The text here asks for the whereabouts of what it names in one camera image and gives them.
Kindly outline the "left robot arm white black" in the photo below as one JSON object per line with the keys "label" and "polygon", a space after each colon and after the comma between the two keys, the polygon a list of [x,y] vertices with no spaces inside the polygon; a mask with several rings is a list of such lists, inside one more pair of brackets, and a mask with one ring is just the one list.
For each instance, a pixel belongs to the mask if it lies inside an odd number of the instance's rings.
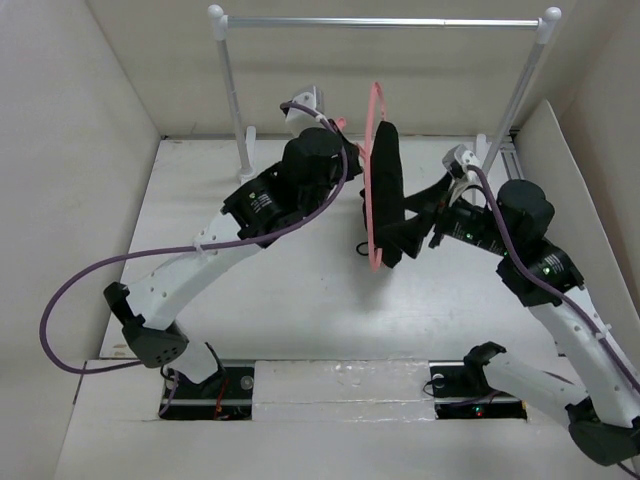
{"label": "left robot arm white black", "polygon": [[211,347],[188,338],[178,315],[236,264],[304,225],[361,172],[354,143],[332,129],[307,128],[285,144],[279,161],[223,201],[186,252],[129,285],[107,286],[105,300],[137,360],[177,373],[201,396],[216,394],[222,364]]}

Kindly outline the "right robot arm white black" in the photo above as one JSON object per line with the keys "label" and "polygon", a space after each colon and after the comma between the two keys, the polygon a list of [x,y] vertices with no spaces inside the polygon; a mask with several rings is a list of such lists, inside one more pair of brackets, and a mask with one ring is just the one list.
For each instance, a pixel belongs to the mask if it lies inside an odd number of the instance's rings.
{"label": "right robot arm white black", "polygon": [[407,204],[422,230],[434,234],[430,247],[449,236],[499,255],[503,284],[551,334],[582,382],[564,381],[485,342],[465,355],[458,383],[531,404],[601,466],[638,456],[639,375],[599,318],[569,255],[546,239],[555,209],[543,190],[526,180],[510,180],[497,193],[482,185],[479,207],[454,197],[454,185],[444,175]]}

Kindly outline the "black trousers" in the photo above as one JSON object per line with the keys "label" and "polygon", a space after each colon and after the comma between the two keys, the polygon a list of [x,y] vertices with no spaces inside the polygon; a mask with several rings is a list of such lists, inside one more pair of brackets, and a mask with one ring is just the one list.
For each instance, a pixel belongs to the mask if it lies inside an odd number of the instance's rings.
{"label": "black trousers", "polygon": [[370,160],[374,246],[382,250],[381,263],[393,268],[404,255],[415,259],[420,253],[452,177],[446,173],[432,186],[406,196],[399,134],[388,121],[378,125]]}

